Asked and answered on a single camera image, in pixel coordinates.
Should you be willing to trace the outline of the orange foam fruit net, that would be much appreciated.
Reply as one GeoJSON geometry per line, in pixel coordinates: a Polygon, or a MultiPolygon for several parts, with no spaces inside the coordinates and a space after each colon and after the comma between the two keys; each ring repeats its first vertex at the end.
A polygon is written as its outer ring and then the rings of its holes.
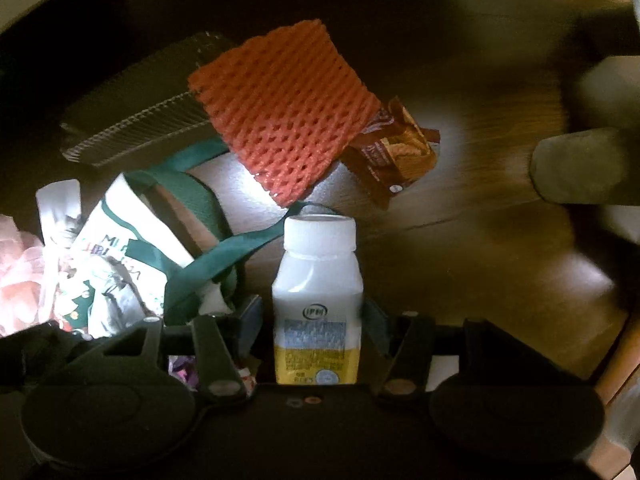
{"type": "Polygon", "coordinates": [[[381,107],[319,20],[246,40],[198,68],[188,86],[281,207],[300,200],[381,107]]]}

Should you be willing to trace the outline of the brown snack wrapper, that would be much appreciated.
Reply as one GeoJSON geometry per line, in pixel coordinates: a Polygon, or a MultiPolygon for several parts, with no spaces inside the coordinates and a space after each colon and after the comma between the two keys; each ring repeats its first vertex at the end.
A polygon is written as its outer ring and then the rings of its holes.
{"type": "Polygon", "coordinates": [[[341,163],[355,176],[375,206],[390,201],[432,171],[440,132],[421,127],[395,96],[346,146],[341,163]]]}

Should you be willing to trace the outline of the white yellow medicine bottle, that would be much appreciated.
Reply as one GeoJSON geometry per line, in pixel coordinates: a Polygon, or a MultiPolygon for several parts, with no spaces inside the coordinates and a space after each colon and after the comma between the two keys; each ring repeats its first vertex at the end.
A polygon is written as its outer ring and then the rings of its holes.
{"type": "Polygon", "coordinates": [[[354,219],[287,218],[271,286],[274,372],[287,386],[353,385],[361,348],[363,281],[354,219]]]}

